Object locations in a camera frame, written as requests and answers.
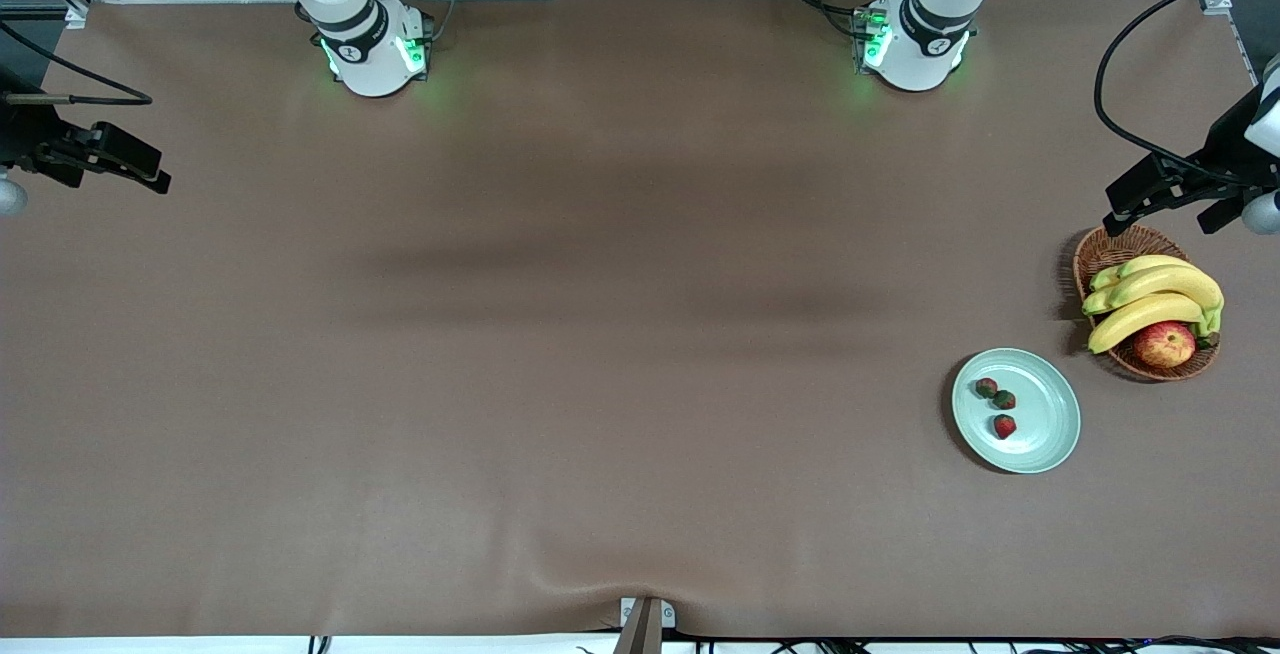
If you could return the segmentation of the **mint green round plate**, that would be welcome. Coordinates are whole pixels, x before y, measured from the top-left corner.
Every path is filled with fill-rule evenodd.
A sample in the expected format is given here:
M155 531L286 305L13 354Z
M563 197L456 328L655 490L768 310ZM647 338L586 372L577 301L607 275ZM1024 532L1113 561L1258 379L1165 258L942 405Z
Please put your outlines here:
M995 379L1000 390L1016 395L1011 411L974 392L978 379ZM1052 363L1028 349L983 349L961 363L950 394L952 421L960 439L983 463L1012 475L1042 475L1070 457L1082 430L1082 411L1069 381ZM997 413L1010 413L1018 430L998 440Z

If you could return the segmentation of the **brown wicker basket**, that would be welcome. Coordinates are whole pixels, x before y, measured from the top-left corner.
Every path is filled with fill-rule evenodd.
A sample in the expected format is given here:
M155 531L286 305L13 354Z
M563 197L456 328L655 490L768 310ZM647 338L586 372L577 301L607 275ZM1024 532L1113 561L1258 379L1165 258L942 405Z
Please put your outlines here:
M1179 265L1189 265L1190 262L1188 253L1175 241L1152 227L1130 227L1117 238L1107 235L1103 227L1094 227L1094 229L1082 234L1076 241L1070 262L1071 280L1078 297L1085 299L1092 293L1093 280L1106 267L1125 265L1130 259L1140 256L1157 256L1164 262L1171 262L1175 259ZM1138 357L1130 338L1121 340L1115 348L1107 349L1105 355L1110 358L1111 367L1125 371L1129 379L1185 381L1204 372L1219 358L1219 353L1220 337L1210 334L1198 340L1196 352L1188 362L1171 369L1158 369L1144 363Z

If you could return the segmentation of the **green-tipped yellow banana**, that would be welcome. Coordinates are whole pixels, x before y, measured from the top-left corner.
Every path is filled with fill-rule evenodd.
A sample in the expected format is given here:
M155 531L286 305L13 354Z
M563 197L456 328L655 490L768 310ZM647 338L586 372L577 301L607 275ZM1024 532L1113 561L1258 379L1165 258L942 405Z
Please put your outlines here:
M1115 308L1152 297L1152 294L1183 294L1202 308L1203 312L1219 312L1225 306L1225 297L1217 282L1198 267L1161 265L1121 276L1114 285L1088 294L1082 305L1085 316L1103 315Z
M1116 285L1117 282L1123 280L1124 276L1130 276L1140 271L1148 270L1148 267L1160 266L1178 266L1178 267L1193 267L1190 262L1184 261L1184 259L1178 259L1174 256L1162 256L1162 253L1148 253L1148 256L1138 256L1135 259L1129 259L1126 262L1120 262L1111 267L1103 267L1098 274L1092 276L1089 285L1091 291L1101 291L1105 288L1111 288Z

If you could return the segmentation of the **red yellow apple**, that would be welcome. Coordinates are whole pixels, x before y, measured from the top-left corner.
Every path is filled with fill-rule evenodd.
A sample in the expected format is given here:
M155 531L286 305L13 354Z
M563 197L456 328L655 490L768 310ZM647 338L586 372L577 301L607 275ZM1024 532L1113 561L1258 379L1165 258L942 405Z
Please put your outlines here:
M1152 323L1132 339L1137 360L1152 370L1171 370L1197 353L1194 331L1185 323Z

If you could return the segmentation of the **brown table cover mat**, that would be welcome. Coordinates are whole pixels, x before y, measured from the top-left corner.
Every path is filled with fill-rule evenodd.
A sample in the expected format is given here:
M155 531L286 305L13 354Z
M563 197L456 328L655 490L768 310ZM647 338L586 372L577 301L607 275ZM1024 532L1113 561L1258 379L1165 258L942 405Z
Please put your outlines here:
M0 637L603 628L1280 637L1280 238L1175 384L1088 355L1096 120L1157 0L988 0L931 93L795 0L460 3L425 83L334 83L288 4L99 4L70 108L169 195L0 220ZM1006 474L950 404L1039 355L1082 430Z

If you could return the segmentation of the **grey metal table bracket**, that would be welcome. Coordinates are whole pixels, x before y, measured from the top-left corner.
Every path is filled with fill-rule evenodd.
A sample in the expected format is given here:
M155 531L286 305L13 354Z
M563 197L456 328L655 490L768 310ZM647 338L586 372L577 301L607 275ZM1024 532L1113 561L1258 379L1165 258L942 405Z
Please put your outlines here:
M613 654L662 654L664 634L675 630L676 608L652 596L623 598L620 602L620 636Z

